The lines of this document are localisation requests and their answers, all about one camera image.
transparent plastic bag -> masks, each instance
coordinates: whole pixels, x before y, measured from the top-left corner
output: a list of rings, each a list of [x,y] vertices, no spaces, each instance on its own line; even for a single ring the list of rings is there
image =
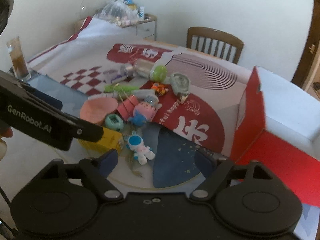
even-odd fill
[[[121,27],[136,25],[139,21],[137,13],[132,11],[122,0],[108,2],[95,17]]]

red checkered pattern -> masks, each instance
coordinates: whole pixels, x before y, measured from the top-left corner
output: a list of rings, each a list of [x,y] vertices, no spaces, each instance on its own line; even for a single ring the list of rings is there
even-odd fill
[[[101,94],[106,85],[103,73],[100,72],[101,66],[90,69],[81,69],[75,73],[71,72],[63,76],[60,82],[67,87],[79,90],[88,96]]]

wooden chair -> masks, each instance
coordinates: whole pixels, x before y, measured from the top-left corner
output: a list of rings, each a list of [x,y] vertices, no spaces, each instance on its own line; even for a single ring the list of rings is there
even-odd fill
[[[196,50],[199,50],[199,41],[200,41],[200,37],[204,37],[204,42],[202,44],[202,48],[201,48],[201,52],[204,52],[205,50],[205,46],[206,46],[206,38],[210,39],[210,44],[209,44],[209,48],[207,51],[207,54],[211,54],[211,50],[212,50],[212,41],[213,40],[217,40],[217,44],[216,47],[214,49],[214,53],[213,55],[217,57],[217,53],[218,53],[218,49],[219,49],[219,43],[223,42],[223,46],[221,49],[221,53],[219,58],[223,58],[224,56],[224,52],[225,52],[225,48],[226,48],[226,44],[229,44],[229,49],[228,49],[228,53],[226,56],[227,61],[229,61],[230,59],[230,54],[231,54],[231,49],[232,47],[236,48],[236,52],[235,55],[233,57],[232,62],[235,64],[238,64],[239,61],[239,57],[241,55],[242,52],[242,48],[244,43],[237,38],[236,36],[233,36],[229,33],[225,33],[219,30],[215,30],[215,29],[211,29],[211,28],[206,28],[206,27],[191,27],[188,29],[188,36],[187,36],[187,48],[191,49],[191,43],[192,43],[192,37],[193,36],[197,36],[197,43],[196,43]]]

green lid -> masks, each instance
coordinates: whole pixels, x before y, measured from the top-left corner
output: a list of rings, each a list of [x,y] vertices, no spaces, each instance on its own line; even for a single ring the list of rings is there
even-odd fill
[[[163,65],[156,66],[150,73],[150,79],[155,82],[162,83],[167,76],[167,68]]]

screw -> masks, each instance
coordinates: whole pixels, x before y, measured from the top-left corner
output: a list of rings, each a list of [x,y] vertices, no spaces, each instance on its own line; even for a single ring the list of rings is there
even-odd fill
[[[194,192],[192,192],[193,196],[195,196],[196,198],[205,198],[209,195],[209,193],[205,190],[202,189],[197,189]]]
[[[150,199],[145,199],[145,200],[143,200],[143,203],[150,205],[150,204],[152,204],[152,201]]]
[[[159,202],[161,201],[161,199],[158,198],[158,197],[155,197],[155,198],[152,199],[152,201],[153,201],[154,203],[159,203]]]
[[[121,196],[121,193],[117,190],[108,190],[104,193],[107,198],[118,198]]]

